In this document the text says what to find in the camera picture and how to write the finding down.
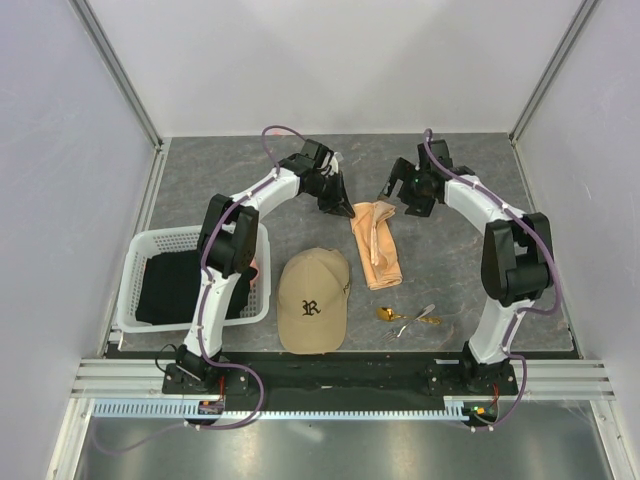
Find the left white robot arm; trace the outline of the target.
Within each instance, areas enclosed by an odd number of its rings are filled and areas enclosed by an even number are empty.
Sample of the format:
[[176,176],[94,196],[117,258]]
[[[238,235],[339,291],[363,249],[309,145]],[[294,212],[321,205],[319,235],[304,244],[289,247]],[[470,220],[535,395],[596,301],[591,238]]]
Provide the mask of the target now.
[[301,194],[316,198],[323,213],[355,216],[339,154],[312,139],[275,162],[253,186],[211,198],[197,244],[200,288],[192,325],[175,360],[196,392],[208,393],[218,385],[224,321],[235,286],[254,259],[260,219]]

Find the peach satin napkin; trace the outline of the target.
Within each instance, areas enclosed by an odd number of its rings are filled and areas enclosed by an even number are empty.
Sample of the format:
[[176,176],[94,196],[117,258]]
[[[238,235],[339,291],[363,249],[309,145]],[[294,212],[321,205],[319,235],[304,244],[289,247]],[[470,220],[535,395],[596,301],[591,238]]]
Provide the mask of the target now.
[[384,201],[361,202],[353,206],[350,220],[367,286],[376,291],[402,283],[398,253],[388,220],[395,207]]

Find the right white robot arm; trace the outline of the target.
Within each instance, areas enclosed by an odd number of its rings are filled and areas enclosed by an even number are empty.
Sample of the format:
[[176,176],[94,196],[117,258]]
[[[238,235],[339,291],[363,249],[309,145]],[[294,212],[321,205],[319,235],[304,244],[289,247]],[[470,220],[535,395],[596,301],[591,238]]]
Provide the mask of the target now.
[[517,328],[555,283],[546,215],[511,207],[466,166],[454,166],[445,140],[425,140],[418,162],[395,160],[379,195],[397,195],[406,214],[428,217],[436,204],[460,213],[483,236],[480,277],[487,295],[481,320],[445,378],[477,394],[512,374],[509,355]]

